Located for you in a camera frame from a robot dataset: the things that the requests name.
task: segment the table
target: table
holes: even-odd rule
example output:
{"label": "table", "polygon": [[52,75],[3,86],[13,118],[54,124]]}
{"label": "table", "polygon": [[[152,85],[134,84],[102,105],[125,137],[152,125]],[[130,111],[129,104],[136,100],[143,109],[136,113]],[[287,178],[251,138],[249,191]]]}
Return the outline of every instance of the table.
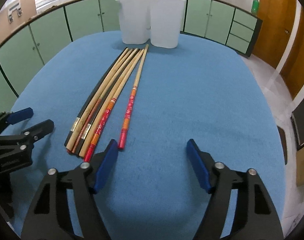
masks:
{"label": "table", "polygon": [[[51,135],[35,143],[33,165],[11,174],[16,232],[20,233],[47,170],[67,171],[81,163],[66,153],[65,138],[93,87],[124,47],[119,31],[72,42],[38,72],[14,104],[12,111],[31,107],[34,116],[7,128],[6,134],[48,118],[55,124]],[[115,104],[96,153],[111,138],[119,138],[135,73]],[[281,217],[282,146],[258,84],[235,51],[181,34],[175,49],[149,47],[126,149],[119,154],[105,188],[95,196],[112,239],[193,238],[210,195],[199,187],[186,157],[190,138],[230,169],[255,168]],[[223,235],[231,229],[235,198],[233,190]],[[80,235],[76,211],[70,212]]]}

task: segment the dark floor mat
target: dark floor mat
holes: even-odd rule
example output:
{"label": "dark floor mat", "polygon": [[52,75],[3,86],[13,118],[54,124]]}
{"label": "dark floor mat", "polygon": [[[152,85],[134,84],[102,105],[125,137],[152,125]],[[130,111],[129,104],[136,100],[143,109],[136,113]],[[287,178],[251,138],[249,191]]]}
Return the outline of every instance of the dark floor mat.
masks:
{"label": "dark floor mat", "polygon": [[284,163],[287,164],[287,148],[286,148],[286,139],[285,139],[285,132],[281,127],[277,127],[279,130],[279,136],[281,138],[281,143],[283,147],[283,154],[284,154]]}

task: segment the pile of chopsticks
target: pile of chopsticks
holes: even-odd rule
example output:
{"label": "pile of chopsticks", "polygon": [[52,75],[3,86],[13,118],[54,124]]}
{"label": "pile of chopsticks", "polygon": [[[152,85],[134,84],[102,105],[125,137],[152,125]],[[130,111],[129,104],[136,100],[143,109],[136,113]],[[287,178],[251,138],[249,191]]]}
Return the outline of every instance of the pile of chopsticks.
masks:
{"label": "pile of chopsticks", "polygon": [[70,154],[90,161],[105,123],[129,76],[141,58],[121,129],[119,147],[124,148],[126,132],[148,45],[144,49],[125,48],[108,68],[79,112],[65,141]]}

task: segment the brown countertop edge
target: brown countertop edge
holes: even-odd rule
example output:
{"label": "brown countertop edge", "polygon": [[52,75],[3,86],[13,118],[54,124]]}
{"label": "brown countertop edge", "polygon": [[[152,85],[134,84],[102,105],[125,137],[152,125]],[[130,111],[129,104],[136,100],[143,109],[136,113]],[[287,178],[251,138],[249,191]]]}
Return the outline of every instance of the brown countertop edge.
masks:
{"label": "brown countertop edge", "polygon": [[[16,33],[18,33],[20,30],[22,30],[23,28],[25,28],[26,26],[28,26],[30,23],[34,22],[35,20],[41,18],[42,16],[44,16],[44,15],[50,13],[50,12],[53,12],[53,11],[55,11],[55,10],[57,10],[57,9],[60,9],[60,8],[62,8],[62,7],[64,7],[64,6],[67,6],[67,5],[76,3],[76,2],[80,2],[80,1],[83,1],[83,0],[72,0],[72,1],[65,2],[65,3],[60,4],[60,5],[54,5],[54,6],[52,6],[51,8],[45,10],[44,12],[42,12],[42,13],[40,13],[40,14],[37,14],[37,15],[34,16],[33,18],[30,18],[27,22],[22,23],[17,29],[15,29],[15,30],[13,31],[13,33],[12,33],[11,35],[9,35],[5,40],[3,40],[3,41],[0,43],[0,48],[1,48],[1,47],[2,47],[2,46],[3,46],[3,45],[12,37],[12,36],[14,36]],[[239,9],[239,10],[241,10],[241,11],[243,11],[243,12],[246,12],[247,14],[249,14],[249,15],[251,15],[251,16],[253,16],[253,17],[259,19],[256,15],[254,15],[254,14],[248,12],[247,10],[244,10],[244,9],[242,9],[242,8],[236,6],[236,5],[233,5],[233,4],[224,2],[224,1],[222,1],[222,0],[213,0],[213,1],[217,1],[217,2],[220,2],[220,3],[224,3],[224,4],[227,4],[227,5],[229,5],[229,6],[235,7],[235,8],[237,8],[237,9]]]}

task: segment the green bottle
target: green bottle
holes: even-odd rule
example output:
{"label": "green bottle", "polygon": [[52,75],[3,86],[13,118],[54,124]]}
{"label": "green bottle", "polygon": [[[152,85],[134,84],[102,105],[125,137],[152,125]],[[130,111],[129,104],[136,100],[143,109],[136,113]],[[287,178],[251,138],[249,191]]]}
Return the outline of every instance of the green bottle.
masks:
{"label": "green bottle", "polygon": [[258,7],[260,5],[260,2],[258,0],[253,0],[251,13],[254,15],[257,15]]}

